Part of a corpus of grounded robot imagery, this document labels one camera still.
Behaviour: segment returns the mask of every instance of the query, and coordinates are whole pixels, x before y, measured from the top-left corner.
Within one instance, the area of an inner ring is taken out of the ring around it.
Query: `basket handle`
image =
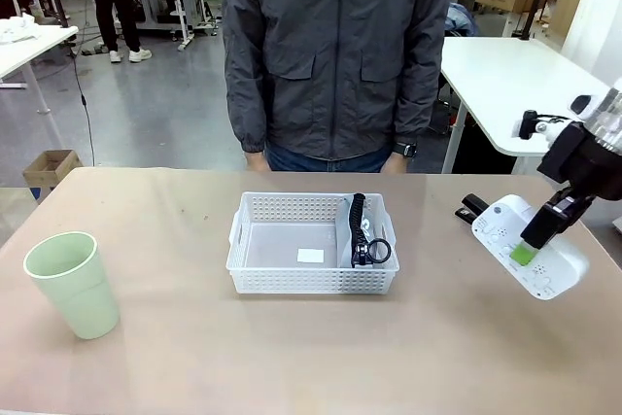
[[[393,223],[391,222],[391,216],[386,211],[385,211],[385,217],[382,220],[382,226],[384,227],[385,235],[387,236],[385,240],[387,240],[391,244],[392,247],[395,247],[396,242],[397,242],[396,232],[393,230]]]
[[[233,245],[233,240],[235,240],[235,233],[240,228],[240,212],[236,211],[233,215],[233,223],[231,224],[231,232],[229,233],[229,245]]]

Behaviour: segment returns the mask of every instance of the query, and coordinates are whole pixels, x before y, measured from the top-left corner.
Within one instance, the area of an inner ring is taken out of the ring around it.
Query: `hand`
[[[244,156],[246,158],[246,170],[252,172],[272,172],[263,153],[244,153]]]
[[[408,157],[391,153],[385,165],[380,169],[381,174],[405,174],[408,171]]]

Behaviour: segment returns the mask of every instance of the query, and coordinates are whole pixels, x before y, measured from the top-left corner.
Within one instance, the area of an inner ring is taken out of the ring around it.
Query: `green sponge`
[[[521,266],[526,266],[534,260],[538,250],[530,247],[525,242],[520,243],[509,257],[518,262]]]

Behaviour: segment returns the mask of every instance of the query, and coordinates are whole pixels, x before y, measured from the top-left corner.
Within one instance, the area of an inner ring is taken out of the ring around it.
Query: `plastic cup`
[[[101,337],[119,321],[119,307],[92,235],[66,232],[50,237],[28,252],[23,269],[78,337]]]

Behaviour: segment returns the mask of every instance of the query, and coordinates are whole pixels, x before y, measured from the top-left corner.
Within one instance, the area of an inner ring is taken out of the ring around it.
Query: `man in gray jacket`
[[[251,170],[406,172],[449,0],[223,0],[229,118]]]

